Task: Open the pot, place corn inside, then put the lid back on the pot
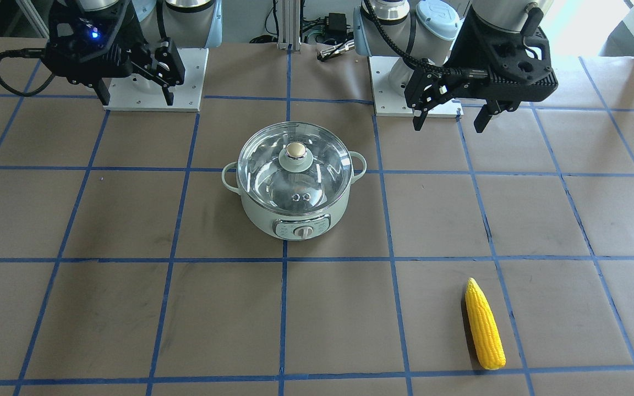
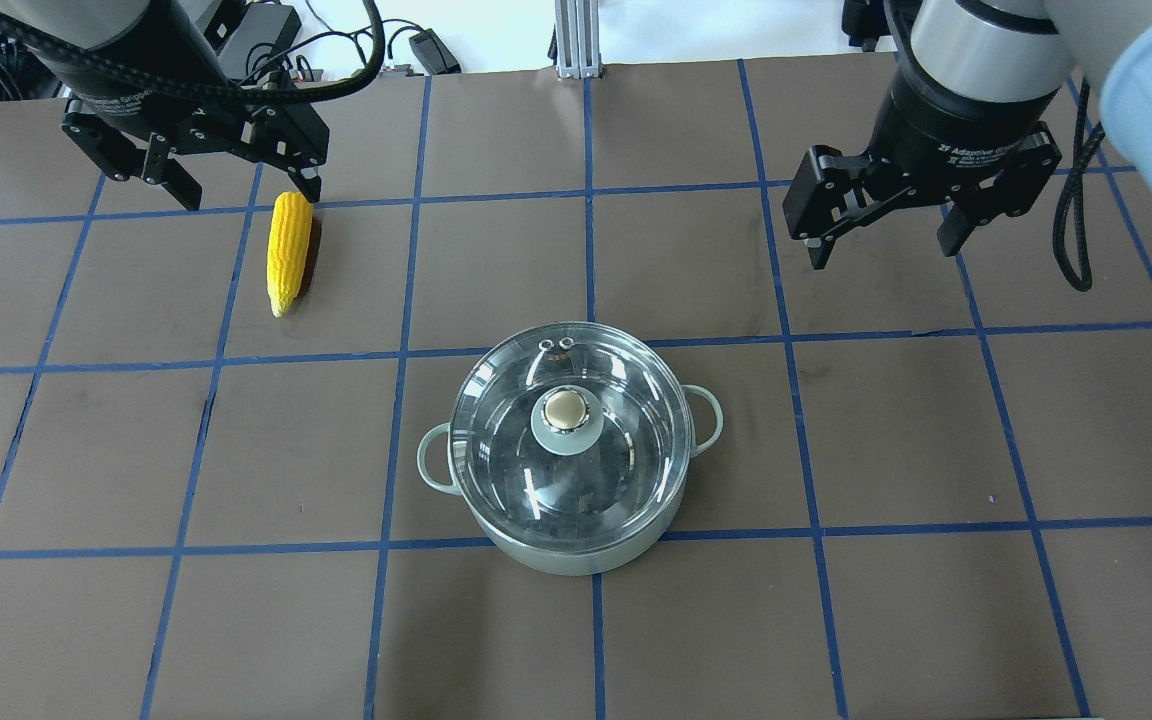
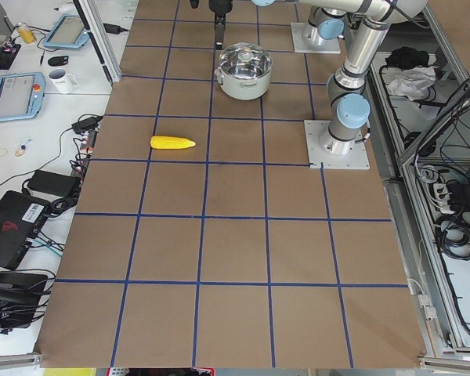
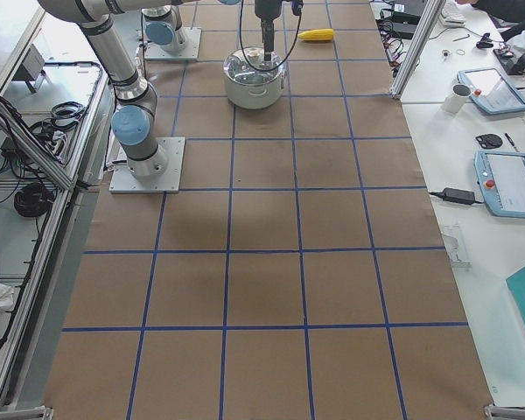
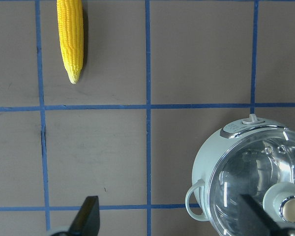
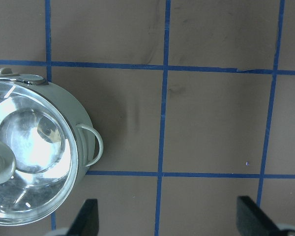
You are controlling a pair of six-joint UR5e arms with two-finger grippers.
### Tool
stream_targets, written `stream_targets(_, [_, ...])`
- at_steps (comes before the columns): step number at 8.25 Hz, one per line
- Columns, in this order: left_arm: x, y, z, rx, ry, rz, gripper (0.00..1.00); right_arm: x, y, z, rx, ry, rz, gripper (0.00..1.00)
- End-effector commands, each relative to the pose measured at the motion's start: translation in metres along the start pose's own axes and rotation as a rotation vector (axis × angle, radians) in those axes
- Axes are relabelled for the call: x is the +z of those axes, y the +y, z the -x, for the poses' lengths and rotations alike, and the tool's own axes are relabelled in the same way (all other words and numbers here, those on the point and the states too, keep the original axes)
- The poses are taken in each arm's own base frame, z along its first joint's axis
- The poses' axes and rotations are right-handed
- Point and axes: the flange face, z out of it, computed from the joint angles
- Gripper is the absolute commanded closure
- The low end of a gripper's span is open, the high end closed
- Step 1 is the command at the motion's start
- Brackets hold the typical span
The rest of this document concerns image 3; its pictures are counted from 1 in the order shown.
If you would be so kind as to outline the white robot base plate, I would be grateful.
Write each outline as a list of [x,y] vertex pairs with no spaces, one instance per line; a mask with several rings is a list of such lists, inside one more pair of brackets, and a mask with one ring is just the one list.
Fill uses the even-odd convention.
[[305,120],[305,138],[310,168],[368,170],[364,142],[339,141],[329,133],[329,121]]

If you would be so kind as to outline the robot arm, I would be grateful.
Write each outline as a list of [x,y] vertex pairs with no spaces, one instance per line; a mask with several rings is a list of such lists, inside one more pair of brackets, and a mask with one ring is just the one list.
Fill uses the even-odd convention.
[[312,7],[308,24],[302,32],[304,42],[310,49],[321,50],[330,49],[334,43],[338,44],[345,29],[345,14],[345,11],[337,9]]
[[346,155],[357,143],[356,136],[366,124],[370,104],[362,96],[365,76],[375,53],[390,26],[412,21],[427,5],[426,1],[307,1],[312,8],[309,24],[323,40],[342,32],[327,34],[328,22],[341,21],[346,13],[363,16],[349,47],[345,61],[327,83],[332,120],[319,137],[320,147],[328,154]]

